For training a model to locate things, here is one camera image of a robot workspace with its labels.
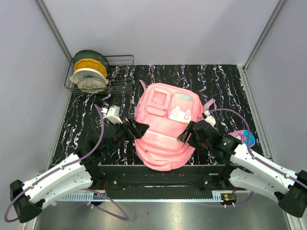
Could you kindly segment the pink student backpack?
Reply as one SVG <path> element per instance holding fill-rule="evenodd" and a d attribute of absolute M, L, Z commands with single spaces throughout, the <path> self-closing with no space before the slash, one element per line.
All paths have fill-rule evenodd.
<path fill-rule="evenodd" d="M 190 122 L 203 120 L 203 113 L 215 99 L 202 104 L 199 96 L 187 89 L 164 83 L 144 87 L 134 119 L 149 125 L 141 139 L 134 141 L 142 162 L 156 171 L 170 171 L 185 165 L 195 148 L 178 137 Z"/>

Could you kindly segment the pink cat pencil case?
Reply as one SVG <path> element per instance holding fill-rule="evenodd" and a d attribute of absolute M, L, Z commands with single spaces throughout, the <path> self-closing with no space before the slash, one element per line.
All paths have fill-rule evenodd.
<path fill-rule="evenodd" d="M 253 136 L 253 134 L 251 132 L 248 132 L 247 130 L 239 130 L 239 131 L 235 131 L 235 132 L 231 132 L 229 133 L 231 136 L 241 140 L 242 143 L 247 144 L 248 143 L 248 134 L 250 134 L 249 137 L 249 144 L 250 147 L 253 147 L 256 143 L 256 140 Z"/>

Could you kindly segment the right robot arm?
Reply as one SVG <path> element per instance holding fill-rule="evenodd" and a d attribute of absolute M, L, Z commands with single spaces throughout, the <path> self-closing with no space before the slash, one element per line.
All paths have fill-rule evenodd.
<path fill-rule="evenodd" d="M 224 190 L 232 186 L 250 190 L 275 201 L 286 213 L 301 218 L 307 208 L 307 172 L 295 172 L 252 151 L 245 143 L 221 135 L 208 122 L 190 122 L 178 136 L 192 147 L 206 148 L 226 165 L 218 177 Z"/>

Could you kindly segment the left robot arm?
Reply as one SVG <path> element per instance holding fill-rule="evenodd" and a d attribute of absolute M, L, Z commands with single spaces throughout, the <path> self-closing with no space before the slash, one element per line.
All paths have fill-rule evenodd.
<path fill-rule="evenodd" d="M 5 222 L 11 221 L 8 218 L 11 208 L 17 215 L 13 221 L 26 223 L 66 195 L 79 190 L 100 189 L 104 183 L 104 176 L 97 165 L 103 151 L 127 139 L 141 139 L 148 128 L 148 124 L 127 118 L 118 125 L 112 136 L 105 138 L 105 127 L 102 126 L 96 142 L 84 144 L 59 164 L 33 179 L 11 182 L 11 202 L 4 214 Z"/>

